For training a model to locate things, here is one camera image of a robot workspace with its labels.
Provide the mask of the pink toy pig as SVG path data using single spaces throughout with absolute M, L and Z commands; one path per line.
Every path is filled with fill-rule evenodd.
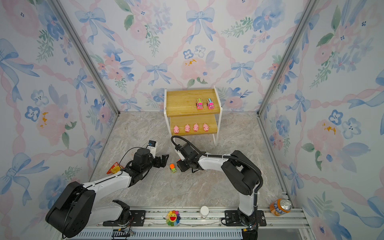
M 205 131 L 205 132 L 208 132 L 209 131 L 209 126 L 207 125 L 207 124 L 203 124 L 203 130 Z
M 197 132 L 199 130 L 199 125 L 198 124 L 194 124 L 193 130 L 194 130 L 194 132 Z
M 174 126 L 173 131 L 174 134 L 178 134 L 180 132 L 180 128 L 178 126 Z
M 191 130 L 191 127 L 190 127 L 190 125 L 185 125 L 185 132 L 186 133 L 189 133 L 190 132 L 190 130 Z

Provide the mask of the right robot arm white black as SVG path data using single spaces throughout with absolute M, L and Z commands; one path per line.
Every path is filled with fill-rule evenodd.
M 190 143 L 175 145 L 180 160 L 179 169 L 185 172 L 203 170 L 220 171 L 226 175 L 232 186 L 240 194 L 237 221 L 231 225 L 241 224 L 253 227 L 258 224 L 258 193 L 263 186 L 262 173 L 242 152 L 234 151 L 230 155 L 214 155 L 198 150 Z

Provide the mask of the orange green toy truck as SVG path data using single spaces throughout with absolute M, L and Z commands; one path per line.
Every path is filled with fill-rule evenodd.
M 171 169 L 172 173 L 176 173 L 177 172 L 177 169 L 176 169 L 174 164 L 170 164 L 170 169 Z

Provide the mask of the pink toy truck blue top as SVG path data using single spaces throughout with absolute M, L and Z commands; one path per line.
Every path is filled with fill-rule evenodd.
M 209 110 L 213 110 L 215 108 L 214 102 L 211 98 L 207 99 L 207 107 Z

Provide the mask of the pink toy truck green top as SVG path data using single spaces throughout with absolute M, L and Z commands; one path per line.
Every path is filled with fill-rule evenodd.
M 202 99 L 198 98 L 196 103 L 197 109 L 202 110 L 204 108 Z

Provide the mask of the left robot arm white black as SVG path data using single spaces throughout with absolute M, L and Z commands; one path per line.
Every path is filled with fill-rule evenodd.
M 111 176 L 85 184 L 69 183 L 48 211 L 46 222 L 66 238 L 73 238 L 84 228 L 98 223 L 128 226 L 134 219 L 128 204 L 113 200 L 104 207 L 96 207 L 96 203 L 114 192 L 134 186 L 152 168 L 164 168 L 169 155 L 158 157 L 153 151 L 138 148 L 133 160 Z

